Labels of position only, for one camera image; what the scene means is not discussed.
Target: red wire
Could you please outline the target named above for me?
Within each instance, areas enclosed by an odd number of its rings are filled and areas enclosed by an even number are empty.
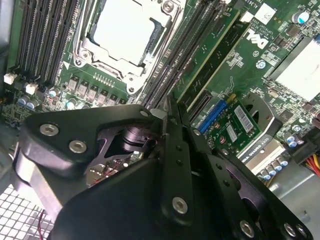
[[[42,236],[42,233],[41,233],[41,220],[42,220],[42,217],[44,216],[44,213],[45,213],[45,210],[41,212],[38,220],[38,233],[39,233],[40,240],[44,240],[44,237]]]
[[[315,172],[315,174],[316,174],[318,177],[320,177],[320,170],[317,168],[314,160],[313,160],[311,157],[309,157],[306,161],[307,161],[308,164],[310,164],[310,166],[313,168],[313,171]]]

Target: motherboard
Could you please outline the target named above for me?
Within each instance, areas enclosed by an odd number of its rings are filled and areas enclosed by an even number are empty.
[[[246,163],[320,128],[317,0],[16,0],[1,116],[187,106]]]

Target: dell logo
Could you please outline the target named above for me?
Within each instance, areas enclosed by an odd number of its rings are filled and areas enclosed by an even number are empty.
[[[260,49],[264,49],[269,43],[267,39],[261,38],[260,34],[256,34],[256,32],[252,29],[249,29],[248,33],[249,35],[246,37],[246,39],[251,41],[253,44],[257,44],[258,48]]]

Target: metal grille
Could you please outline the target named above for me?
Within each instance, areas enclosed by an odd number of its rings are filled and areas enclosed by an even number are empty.
[[[0,240],[39,240],[38,222],[42,211],[19,196],[10,185],[0,195]],[[54,226],[46,213],[40,226],[43,239],[46,239]]]

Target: barcode label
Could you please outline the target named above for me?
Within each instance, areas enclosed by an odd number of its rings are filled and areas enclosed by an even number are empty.
[[[243,126],[246,133],[250,132],[254,128],[254,125],[249,120],[248,116],[245,114],[241,106],[237,106],[234,110],[235,115],[238,117],[241,125]]]
[[[231,124],[226,128],[226,131],[228,132],[231,141],[234,143],[238,139],[238,137],[235,133],[234,128],[231,126]]]

